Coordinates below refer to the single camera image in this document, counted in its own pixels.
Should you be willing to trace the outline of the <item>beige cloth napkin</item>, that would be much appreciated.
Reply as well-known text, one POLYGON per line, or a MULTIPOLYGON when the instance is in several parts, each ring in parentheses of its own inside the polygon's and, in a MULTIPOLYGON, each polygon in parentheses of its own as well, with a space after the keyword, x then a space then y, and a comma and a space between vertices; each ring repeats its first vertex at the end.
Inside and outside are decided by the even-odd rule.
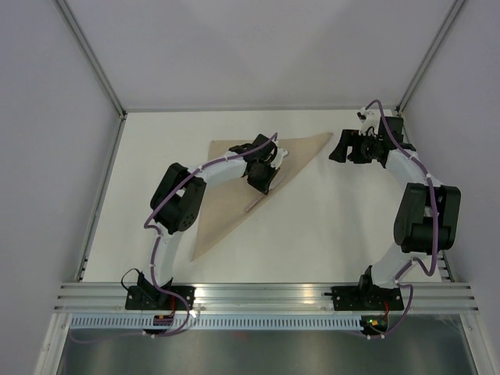
POLYGON ((288 156, 274 180, 282 175, 286 178, 250 212, 244 212, 245 206, 261 193, 251 187, 245 178, 208 187, 197 218, 198 231, 190 260, 207 253, 249 219, 266 201, 298 176, 318 156, 332 136, 331 132, 325 132, 311 137, 279 140, 278 145, 288 150, 288 156))

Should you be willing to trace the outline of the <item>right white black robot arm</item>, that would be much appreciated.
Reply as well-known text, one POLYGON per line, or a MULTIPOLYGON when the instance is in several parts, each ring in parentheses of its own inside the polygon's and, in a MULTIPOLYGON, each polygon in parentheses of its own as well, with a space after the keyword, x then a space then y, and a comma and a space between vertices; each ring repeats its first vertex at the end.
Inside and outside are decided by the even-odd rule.
POLYGON ((367 270, 370 281, 356 290, 359 304, 373 309, 384 300, 384 288, 396 288, 414 266, 428 277, 434 275, 438 253, 455 241, 461 192, 444 185, 425 167, 415 147, 404 140, 401 118, 370 111, 357 115, 361 128, 344 129, 329 158, 337 163, 377 161, 404 189, 393 227, 394 243, 367 270))

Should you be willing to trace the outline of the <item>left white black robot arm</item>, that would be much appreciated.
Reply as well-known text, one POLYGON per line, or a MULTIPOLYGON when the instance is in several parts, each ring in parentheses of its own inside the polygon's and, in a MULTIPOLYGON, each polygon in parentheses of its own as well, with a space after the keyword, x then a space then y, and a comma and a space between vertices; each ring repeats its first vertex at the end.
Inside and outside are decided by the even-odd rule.
POLYGON ((144 228, 155 231, 147 269, 142 272, 148 286, 144 301, 153 309, 170 302, 173 261, 183 233, 197 220, 205 193, 231 180, 245 178, 247 184, 266 195, 288 150, 278 145, 277 135, 259 134, 250 143, 235 145, 221 156, 198 166, 171 164, 150 201, 152 213, 144 228))

